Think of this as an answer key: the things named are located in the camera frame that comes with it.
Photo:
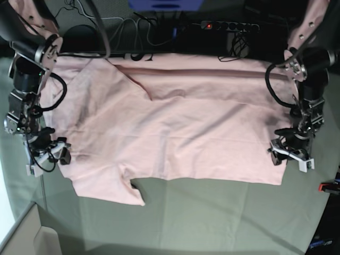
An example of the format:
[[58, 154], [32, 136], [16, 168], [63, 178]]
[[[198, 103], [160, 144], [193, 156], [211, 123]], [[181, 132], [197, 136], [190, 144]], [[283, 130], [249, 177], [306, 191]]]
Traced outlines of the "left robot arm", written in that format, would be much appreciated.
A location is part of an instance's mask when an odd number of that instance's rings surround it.
[[[290, 109], [292, 126], [275, 131], [268, 149], [274, 165], [294, 159], [299, 169], [314, 168], [311, 146], [324, 124], [324, 89], [329, 82], [329, 68], [339, 62], [339, 1], [308, 1], [305, 15], [288, 38], [284, 61], [271, 64], [265, 73], [270, 95], [281, 106]], [[294, 103], [279, 99], [270, 84], [270, 73], [284, 69], [294, 84]]]

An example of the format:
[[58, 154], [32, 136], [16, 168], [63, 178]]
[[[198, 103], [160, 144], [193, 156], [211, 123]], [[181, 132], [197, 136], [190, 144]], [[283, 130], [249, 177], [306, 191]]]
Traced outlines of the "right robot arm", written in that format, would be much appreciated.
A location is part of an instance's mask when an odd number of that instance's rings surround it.
[[[15, 51], [8, 73], [14, 89], [8, 97], [5, 131], [23, 137], [30, 171], [42, 169], [45, 161], [68, 165], [67, 139], [52, 140], [55, 130], [40, 125], [43, 113], [56, 109], [67, 93], [65, 81], [53, 73], [63, 43], [56, 19], [44, 1], [1, 1], [1, 38]], [[48, 78], [60, 82], [62, 94], [42, 108], [40, 95]]]

